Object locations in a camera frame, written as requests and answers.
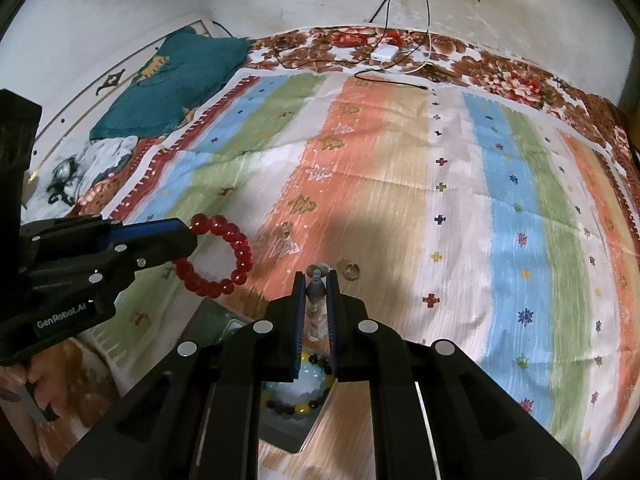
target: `white wall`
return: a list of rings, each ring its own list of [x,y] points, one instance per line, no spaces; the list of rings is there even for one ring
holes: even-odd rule
[[[27,0],[0,43],[0,86],[47,105],[138,35],[202,10],[237,36],[369,19],[381,0]],[[532,60],[617,102],[634,38],[611,0],[430,0],[431,30]],[[378,20],[383,23],[384,14]],[[390,24],[424,28],[424,0]]]

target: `teal pillow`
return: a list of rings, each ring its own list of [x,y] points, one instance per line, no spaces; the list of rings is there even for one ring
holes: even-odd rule
[[[157,137],[177,129],[190,110],[218,92],[242,66],[251,43],[207,38],[192,27],[168,35],[89,139]]]

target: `beaded bracelet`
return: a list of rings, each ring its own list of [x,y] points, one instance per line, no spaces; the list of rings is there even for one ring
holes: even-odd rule
[[[325,389],[322,392],[322,395],[317,399],[310,400],[309,402],[299,402],[295,406],[291,406],[290,404],[273,400],[267,394],[262,394],[262,402],[264,402],[267,408],[273,410],[276,415],[282,415],[283,413],[286,415],[308,415],[311,410],[316,410],[322,406],[329,395],[331,386],[334,384],[334,377],[332,375],[329,361],[317,354],[309,355],[306,352],[302,352],[302,361],[304,362],[305,360],[308,360],[311,364],[318,365],[326,374],[326,378],[324,379]]]
[[[174,260],[175,275],[182,280],[184,288],[195,292],[202,298],[206,296],[215,299],[220,294],[231,294],[235,285],[242,285],[246,282],[246,274],[254,266],[253,253],[251,247],[249,247],[249,239],[240,232],[236,224],[227,222],[222,215],[215,215],[209,218],[203,213],[198,213],[191,218],[189,229],[197,235],[210,232],[217,236],[222,236],[222,239],[228,242],[234,250],[236,268],[231,273],[231,277],[225,278],[220,282],[210,282],[195,271],[187,258]]]

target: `yellow bead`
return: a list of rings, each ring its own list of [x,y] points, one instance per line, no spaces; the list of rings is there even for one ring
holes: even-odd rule
[[[296,404],[295,410],[298,415],[306,415],[311,411],[311,408],[306,402],[301,402],[300,404]]]

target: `red bead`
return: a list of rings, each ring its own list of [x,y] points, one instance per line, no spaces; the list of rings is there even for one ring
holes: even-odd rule
[[[236,254],[236,259],[242,260],[244,262],[250,260],[252,254],[254,254],[254,252],[249,247],[241,247],[239,249],[236,249],[234,253]]]
[[[220,282],[222,286],[222,294],[231,294],[234,291],[234,284],[231,280],[225,278]]]
[[[211,232],[215,235],[222,236],[225,233],[226,218],[222,215],[215,215],[211,218]]]
[[[239,249],[240,247],[248,247],[249,238],[247,238],[245,234],[240,233],[238,239],[235,242],[231,242],[230,245],[233,250]]]
[[[242,272],[242,270],[234,270],[231,273],[231,281],[236,285],[244,285],[246,282],[246,272]]]
[[[204,278],[200,280],[200,286],[196,289],[196,294],[201,298],[209,295],[209,282]]]
[[[211,220],[208,216],[198,213],[191,218],[190,229],[197,235],[203,235],[211,228]]]
[[[193,276],[193,273],[193,266],[187,261],[186,258],[180,261],[175,266],[175,275],[178,276],[178,278],[180,278],[181,280],[190,278],[191,276]]]
[[[227,224],[222,239],[225,242],[235,242],[240,237],[240,229],[236,224]]]
[[[188,277],[184,280],[184,288],[190,290],[191,292],[196,292],[200,288],[200,283],[202,282],[202,278],[197,274]]]
[[[207,286],[207,296],[215,300],[222,294],[222,286],[218,282],[209,282]]]
[[[249,272],[253,266],[254,266],[254,261],[251,259],[236,260],[236,269],[240,270],[241,272]]]

